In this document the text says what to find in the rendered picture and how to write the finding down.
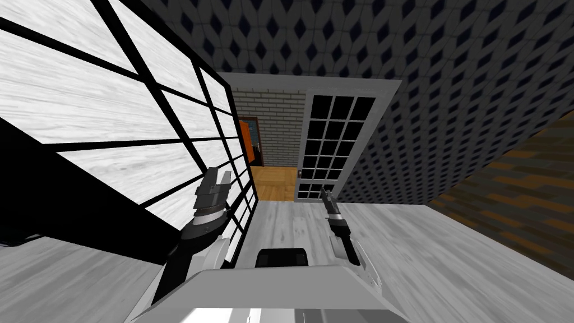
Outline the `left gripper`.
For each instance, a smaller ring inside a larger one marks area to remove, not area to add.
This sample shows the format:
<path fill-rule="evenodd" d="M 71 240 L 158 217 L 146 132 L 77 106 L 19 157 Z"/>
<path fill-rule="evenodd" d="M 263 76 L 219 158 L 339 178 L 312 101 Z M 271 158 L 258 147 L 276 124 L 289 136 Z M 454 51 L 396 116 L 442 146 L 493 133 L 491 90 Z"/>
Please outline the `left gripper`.
<path fill-rule="evenodd" d="M 226 199 L 231 188 L 232 171 L 209 167 L 196 190 L 193 208 L 197 212 L 218 212 L 225 208 Z"/>

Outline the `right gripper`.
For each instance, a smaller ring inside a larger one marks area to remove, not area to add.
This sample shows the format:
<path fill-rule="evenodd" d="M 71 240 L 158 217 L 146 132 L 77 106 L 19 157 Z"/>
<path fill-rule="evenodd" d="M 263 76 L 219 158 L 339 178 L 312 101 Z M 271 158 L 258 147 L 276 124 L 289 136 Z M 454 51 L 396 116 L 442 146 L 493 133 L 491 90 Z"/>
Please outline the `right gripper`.
<path fill-rule="evenodd" d="M 331 191 L 326 191 L 324 187 L 321 187 L 320 198 L 322 203 L 326 205 L 326 210 L 330 219 L 343 220 L 343 217 L 339 211 L 339 208 L 337 207 L 336 201 L 334 200 Z"/>

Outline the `orange door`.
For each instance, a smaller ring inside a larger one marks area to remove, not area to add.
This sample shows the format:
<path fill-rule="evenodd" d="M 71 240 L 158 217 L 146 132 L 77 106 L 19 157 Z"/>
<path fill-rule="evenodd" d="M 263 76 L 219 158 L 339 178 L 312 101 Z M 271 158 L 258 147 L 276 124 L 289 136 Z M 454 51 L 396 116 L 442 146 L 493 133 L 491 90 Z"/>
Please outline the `orange door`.
<path fill-rule="evenodd" d="M 246 149 L 246 156 L 247 156 L 247 160 L 248 163 L 252 163 L 253 161 L 255 161 L 255 154 L 254 154 L 254 149 L 253 149 L 253 144 L 252 144 L 252 136 L 250 134 L 250 130 L 249 130 L 249 126 L 248 123 L 246 123 L 243 120 L 239 120 L 239 124 L 240 124 L 240 129 L 242 132 L 242 138 L 243 138 L 243 143 Z"/>

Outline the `white door with dark panes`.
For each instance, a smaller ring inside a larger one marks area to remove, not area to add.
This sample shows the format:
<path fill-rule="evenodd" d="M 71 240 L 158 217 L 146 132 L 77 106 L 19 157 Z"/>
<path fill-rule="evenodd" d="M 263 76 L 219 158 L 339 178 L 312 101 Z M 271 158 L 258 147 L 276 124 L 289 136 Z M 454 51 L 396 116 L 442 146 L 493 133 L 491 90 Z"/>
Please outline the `white door with dark panes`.
<path fill-rule="evenodd" d="M 372 91 L 307 91 L 294 202 L 319 202 L 321 187 L 341 191 L 384 111 Z"/>

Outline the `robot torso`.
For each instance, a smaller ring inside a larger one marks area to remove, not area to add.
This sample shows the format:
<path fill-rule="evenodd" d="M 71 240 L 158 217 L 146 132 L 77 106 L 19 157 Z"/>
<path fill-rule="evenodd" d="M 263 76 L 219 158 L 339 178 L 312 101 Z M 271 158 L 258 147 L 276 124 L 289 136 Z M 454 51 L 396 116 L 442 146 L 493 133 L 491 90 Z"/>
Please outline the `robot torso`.
<path fill-rule="evenodd" d="M 410 323 L 344 266 L 202 270 L 129 323 Z"/>

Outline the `black framed white panel door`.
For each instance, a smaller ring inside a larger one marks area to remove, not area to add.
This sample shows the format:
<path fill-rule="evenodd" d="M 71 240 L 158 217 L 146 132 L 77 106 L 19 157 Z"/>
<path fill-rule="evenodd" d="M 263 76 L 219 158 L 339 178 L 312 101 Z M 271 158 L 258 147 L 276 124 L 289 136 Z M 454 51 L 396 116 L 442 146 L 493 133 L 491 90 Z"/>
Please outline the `black framed white panel door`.
<path fill-rule="evenodd" d="M 231 261 L 253 189 L 224 80 L 141 0 L 0 0 L 0 247 L 163 264 L 209 167 Z"/>

